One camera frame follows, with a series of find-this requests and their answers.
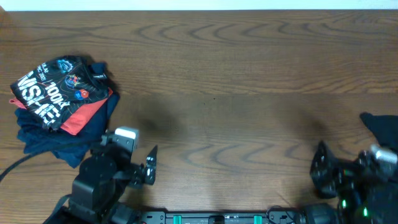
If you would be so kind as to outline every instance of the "green led light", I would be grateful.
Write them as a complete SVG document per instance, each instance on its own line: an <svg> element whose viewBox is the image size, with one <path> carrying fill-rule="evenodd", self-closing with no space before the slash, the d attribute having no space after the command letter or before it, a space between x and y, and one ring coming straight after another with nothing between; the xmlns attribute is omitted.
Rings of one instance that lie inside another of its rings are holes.
<svg viewBox="0 0 398 224"><path fill-rule="evenodd" d="M254 224L262 224L262 216L255 215L254 216Z"/></svg>
<svg viewBox="0 0 398 224"><path fill-rule="evenodd" d="M173 216L173 224L181 224L181 223L182 223L181 215L174 215Z"/></svg>
<svg viewBox="0 0 398 224"><path fill-rule="evenodd" d="M363 209L363 216L364 216L364 217L367 217L367 216L368 216L368 209L367 209L367 208L364 208L364 209Z"/></svg>

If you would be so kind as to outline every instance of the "folded t-shirt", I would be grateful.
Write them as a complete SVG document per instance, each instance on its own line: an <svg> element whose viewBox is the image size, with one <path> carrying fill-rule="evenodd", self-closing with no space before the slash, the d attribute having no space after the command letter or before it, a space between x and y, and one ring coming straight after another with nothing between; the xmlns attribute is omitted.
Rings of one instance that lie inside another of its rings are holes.
<svg viewBox="0 0 398 224"><path fill-rule="evenodd" d="M84 58L68 55L39 65L10 87L44 129L57 130L81 106L109 97L104 78Z"/></svg>

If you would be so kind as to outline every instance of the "wire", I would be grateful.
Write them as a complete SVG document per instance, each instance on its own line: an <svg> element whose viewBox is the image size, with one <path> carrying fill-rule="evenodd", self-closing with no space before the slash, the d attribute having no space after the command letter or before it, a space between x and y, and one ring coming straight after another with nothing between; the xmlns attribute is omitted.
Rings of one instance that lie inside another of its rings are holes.
<svg viewBox="0 0 398 224"><path fill-rule="evenodd" d="M271 206L270 208L268 208L268 210L267 210L267 212L266 212L266 218L268 218L268 219L269 219L269 217L267 216L267 215L268 215L268 211L269 211L270 209L272 209L272 208L283 208L283 207L280 206L280 205L273 205L273 206ZM286 213L286 215L294 222L294 219L292 218L292 216L291 216L287 211L285 211L285 213Z"/></svg>
<svg viewBox="0 0 398 224"><path fill-rule="evenodd" d="M13 163L11 166L9 166L7 169L5 169L3 171L3 173L0 175L0 182L5 178L5 176L8 173L10 173L11 170L13 170L19 164L25 162L26 160L28 160L28 159L30 159L32 157L38 156L38 155L43 154L45 152L59 151L59 150L66 149L66 148L69 148L69 147L81 146L81 145L84 145L84 144L89 144L89 143L97 142L97 141L100 141L100 140L101 139L94 139L94 140L89 140L89 141L84 141L84 142L79 142L79 143L71 143L71 144L66 144L66 145L62 145L62 146L56 147L55 149L46 149L46 150L43 150L43 151L31 153L31 154L19 159L17 162Z"/></svg>

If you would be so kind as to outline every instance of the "table surface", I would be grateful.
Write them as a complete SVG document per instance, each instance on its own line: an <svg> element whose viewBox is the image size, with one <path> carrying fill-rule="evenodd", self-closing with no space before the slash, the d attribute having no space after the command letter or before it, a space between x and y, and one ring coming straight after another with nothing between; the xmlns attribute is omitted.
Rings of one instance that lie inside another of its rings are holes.
<svg viewBox="0 0 398 224"><path fill-rule="evenodd" d="M0 169L23 156L9 85L61 55L106 62L121 94L110 128L159 145L135 208L266 210L319 202L317 142L354 159L375 142L358 115L397 114L397 11L2 12ZM1 223L42 223L78 169L50 153L0 184Z"/></svg>

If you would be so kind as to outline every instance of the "cloth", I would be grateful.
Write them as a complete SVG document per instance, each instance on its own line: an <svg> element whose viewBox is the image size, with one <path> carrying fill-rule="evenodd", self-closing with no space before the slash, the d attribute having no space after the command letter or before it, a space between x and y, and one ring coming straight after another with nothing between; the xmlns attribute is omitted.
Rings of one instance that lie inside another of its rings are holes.
<svg viewBox="0 0 398 224"><path fill-rule="evenodd" d="M359 117L376 137L380 146L398 153L398 116L374 116L370 113L362 113Z"/></svg>
<svg viewBox="0 0 398 224"><path fill-rule="evenodd" d="M77 135L106 100L107 99L103 99L95 103L82 105L61 125L61 129L65 130L69 134ZM19 108L26 109L24 104L21 103L17 98L13 98L9 100L9 102L18 106Z"/></svg>
<svg viewBox="0 0 398 224"><path fill-rule="evenodd" d="M44 130L40 119L32 116L28 110L18 108L15 111L15 115L17 116L17 124L21 129L17 138L26 143L24 149L26 154L54 149L65 144L100 139L118 101L118 95L111 95L76 136L62 129L58 131ZM53 151L53 154L56 158L63 159L71 167L75 168L84 158L89 147L89 144L73 146L68 149L62 149L62 151Z"/></svg>
<svg viewBox="0 0 398 224"><path fill-rule="evenodd" d="M104 70L103 63L90 68L83 57L66 55L39 65L10 87L44 129L57 130L81 106L109 97Z"/></svg>

